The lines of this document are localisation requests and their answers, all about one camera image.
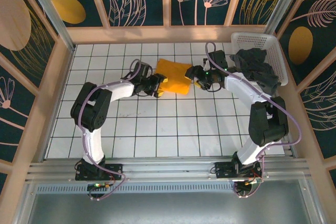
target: floor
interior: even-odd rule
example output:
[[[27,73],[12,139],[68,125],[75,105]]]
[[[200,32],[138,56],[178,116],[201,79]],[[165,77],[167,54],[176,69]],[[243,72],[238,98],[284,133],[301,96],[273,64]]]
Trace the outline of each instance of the floor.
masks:
[[[160,58],[202,65],[204,45],[78,45],[45,158],[82,157],[81,131],[70,109],[85,82],[119,80],[137,58],[153,69]],[[231,46],[217,43],[217,49],[223,47],[228,59]],[[165,92],[159,99],[133,96],[112,102],[101,132],[102,148],[106,158],[232,156],[248,138],[248,123],[249,110],[231,92],[210,93],[192,84],[187,95]],[[284,150],[274,147],[266,155],[284,155]]]

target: orange towel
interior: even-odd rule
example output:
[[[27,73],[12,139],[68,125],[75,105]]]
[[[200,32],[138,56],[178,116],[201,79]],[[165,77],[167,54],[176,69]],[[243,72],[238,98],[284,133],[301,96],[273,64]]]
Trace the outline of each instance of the orange towel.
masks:
[[[168,81],[160,84],[159,90],[179,94],[188,94],[191,80],[184,77],[185,72],[191,64],[171,62],[160,59],[157,63],[155,73],[163,74]]]

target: white plastic basket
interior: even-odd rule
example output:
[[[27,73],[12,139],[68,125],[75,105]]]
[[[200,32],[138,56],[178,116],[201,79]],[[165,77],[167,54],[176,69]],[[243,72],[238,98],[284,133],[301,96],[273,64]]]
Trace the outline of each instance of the white plastic basket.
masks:
[[[266,49],[265,62],[273,67],[274,73],[279,77],[281,86],[285,86],[288,83],[284,59],[276,37],[268,34],[233,33],[231,35],[231,45],[233,54],[236,54],[241,49]]]

